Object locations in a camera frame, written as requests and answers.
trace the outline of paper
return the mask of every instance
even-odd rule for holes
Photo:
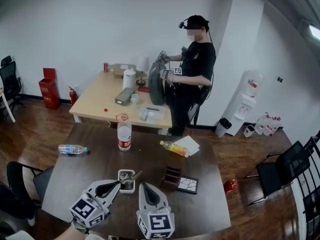
[[[174,144],[188,149],[186,157],[190,157],[193,154],[197,153],[200,147],[200,145],[196,143],[190,136],[186,136],[176,141]]]
[[[122,69],[122,70],[128,70],[128,69],[129,69],[129,65],[123,64],[123,65],[120,66],[120,69]]]

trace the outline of office chair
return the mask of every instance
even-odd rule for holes
[[[14,111],[16,104],[24,106],[20,102],[21,98],[16,98],[16,96],[21,91],[21,78],[16,76],[16,62],[12,61],[11,56],[5,57],[1,61],[0,77],[3,83],[3,92],[7,101],[12,100],[13,102],[9,105],[11,111]]]
[[[278,156],[275,162],[265,162],[272,156]],[[253,205],[267,199],[269,195],[291,185],[292,181],[310,167],[309,157],[300,143],[297,141],[282,154],[271,153],[262,163],[256,165],[256,175],[250,175],[253,169],[244,179],[259,177],[263,197],[251,202]]]
[[[34,175],[33,183],[41,201],[31,200],[24,183],[23,167],[32,171]],[[36,209],[41,208],[53,169],[54,165],[46,170],[40,170],[16,161],[11,161],[7,164],[6,175],[10,190],[16,200],[15,205],[17,204],[22,208],[18,214],[11,214],[12,216],[19,219],[27,218],[29,225],[34,226]]]

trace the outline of light wooden table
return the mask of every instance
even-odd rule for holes
[[[164,106],[163,120],[154,120],[147,123],[139,118],[139,108],[133,105],[123,106],[115,103],[115,97],[122,91],[122,79],[116,79],[112,72],[101,72],[90,86],[83,92],[76,103],[70,109],[74,120],[81,123],[81,117],[116,122],[116,116],[126,113],[133,125],[161,129],[160,134],[166,135],[172,127],[171,113],[167,106]],[[149,93],[136,91],[139,94],[140,107],[142,104],[150,104]]]
[[[1,89],[0,89],[0,97],[2,97],[3,103],[4,103],[5,107],[6,107],[6,110],[8,110],[8,113],[9,113],[9,116],[10,116],[12,122],[15,123],[16,120],[15,120],[15,118],[14,118],[14,115],[11,113],[10,107],[9,107],[8,102],[7,102],[7,100],[6,100],[6,97],[5,97],[5,93],[4,93],[4,91],[1,90]]]

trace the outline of fire extinguisher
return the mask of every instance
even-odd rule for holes
[[[69,88],[70,88],[69,95],[70,95],[70,99],[71,99],[71,104],[73,106],[78,99],[78,95],[74,89],[72,89],[70,86],[69,86]]]

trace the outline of red box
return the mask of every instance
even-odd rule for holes
[[[39,82],[39,86],[44,105],[47,108],[56,110],[61,105],[56,85],[56,69],[44,68],[43,75],[44,79]]]

